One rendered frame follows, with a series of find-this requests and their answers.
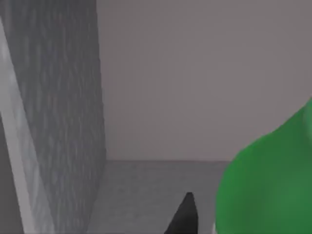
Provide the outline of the green bottle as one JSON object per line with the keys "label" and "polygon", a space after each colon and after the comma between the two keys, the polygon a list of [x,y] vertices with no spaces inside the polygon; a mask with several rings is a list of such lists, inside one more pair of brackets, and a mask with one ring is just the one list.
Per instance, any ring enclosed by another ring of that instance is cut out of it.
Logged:
{"label": "green bottle", "polygon": [[214,234],[312,234],[312,97],[227,166]]}

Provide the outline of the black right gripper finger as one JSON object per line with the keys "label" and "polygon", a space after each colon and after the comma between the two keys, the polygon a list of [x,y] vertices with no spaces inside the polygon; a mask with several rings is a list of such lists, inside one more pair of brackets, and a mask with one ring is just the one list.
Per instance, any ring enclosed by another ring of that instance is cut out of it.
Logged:
{"label": "black right gripper finger", "polygon": [[198,212],[192,192],[186,193],[164,234],[198,234]]}

